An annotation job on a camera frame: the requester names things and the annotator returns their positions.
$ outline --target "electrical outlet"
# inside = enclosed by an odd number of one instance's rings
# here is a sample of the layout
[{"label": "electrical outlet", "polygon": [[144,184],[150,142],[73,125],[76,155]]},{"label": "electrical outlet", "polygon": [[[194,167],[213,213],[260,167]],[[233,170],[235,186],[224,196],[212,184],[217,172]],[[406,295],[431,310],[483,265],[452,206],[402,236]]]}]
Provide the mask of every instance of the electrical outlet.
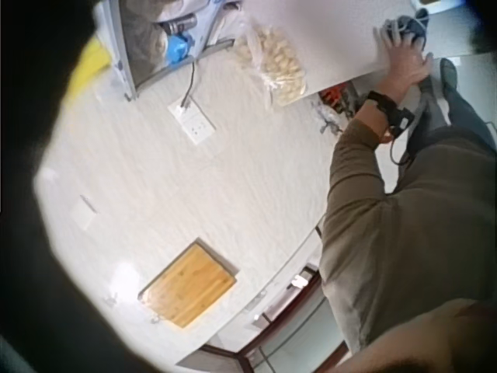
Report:
[{"label": "electrical outlet", "polygon": [[192,99],[188,99],[186,107],[183,108],[179,107],[181,101],[182,98],[169,105],[168,109],[178,121],[183,132],[195,145],[198,145],[216,130]]}]

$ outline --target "wrist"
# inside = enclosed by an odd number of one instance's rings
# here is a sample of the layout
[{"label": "wrist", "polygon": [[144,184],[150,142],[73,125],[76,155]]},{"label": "wrist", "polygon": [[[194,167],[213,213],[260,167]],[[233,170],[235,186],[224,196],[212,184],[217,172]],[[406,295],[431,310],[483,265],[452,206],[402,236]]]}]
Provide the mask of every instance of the wrist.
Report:
[{"label": "wrist", "polygon": [[401,101],[407,95],[407,91],[411,83],[406,82],[402,78],[396,78],[392,75],[387,75],[381,82],[378,84],[375,89],[377,92],[386,95],[393,99],[397,105],[401,103]]}]

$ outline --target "brown long-sleeve shirt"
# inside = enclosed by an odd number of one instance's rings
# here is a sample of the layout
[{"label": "brown long-sleeve shirt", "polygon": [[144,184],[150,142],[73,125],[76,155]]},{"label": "brown long-sleeve shirt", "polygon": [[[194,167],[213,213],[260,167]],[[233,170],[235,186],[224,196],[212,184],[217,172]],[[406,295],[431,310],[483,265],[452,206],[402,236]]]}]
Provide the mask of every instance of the brown long-sleeve shirt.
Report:
[{"label": "brown long-sleeve shirt", "polygon": [[320,273],[350,350],[455,298],[497,301],[495,153],[454,132],[393,194],[377,135],[353,120],[333,154]]}]

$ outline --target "cutting board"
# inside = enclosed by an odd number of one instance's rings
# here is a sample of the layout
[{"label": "cutting board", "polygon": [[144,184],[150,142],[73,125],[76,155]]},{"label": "cutting board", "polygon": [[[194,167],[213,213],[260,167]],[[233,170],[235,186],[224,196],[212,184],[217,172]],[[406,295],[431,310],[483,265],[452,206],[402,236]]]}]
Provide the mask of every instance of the cutting board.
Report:
[{"label": "cutting board", "polygon": [[236,279],[195,242],[141,292],[139,299],[163,319],[184,328],[235,282]]}]

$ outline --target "smartwatch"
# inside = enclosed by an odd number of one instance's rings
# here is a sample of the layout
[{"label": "smartwatch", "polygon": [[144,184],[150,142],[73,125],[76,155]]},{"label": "smartwatch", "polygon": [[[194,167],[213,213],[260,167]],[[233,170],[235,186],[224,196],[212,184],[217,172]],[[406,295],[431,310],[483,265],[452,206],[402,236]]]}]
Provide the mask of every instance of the smartwatch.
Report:
[{"label": "smartwatch", "polygon": [[367,99],[376,101],[379,111],[388,119],[388,130],[394,138],[398,138],[414,120],[414,114],[408,109],[399,109],[393,99],[381,93],[370,91]]}]

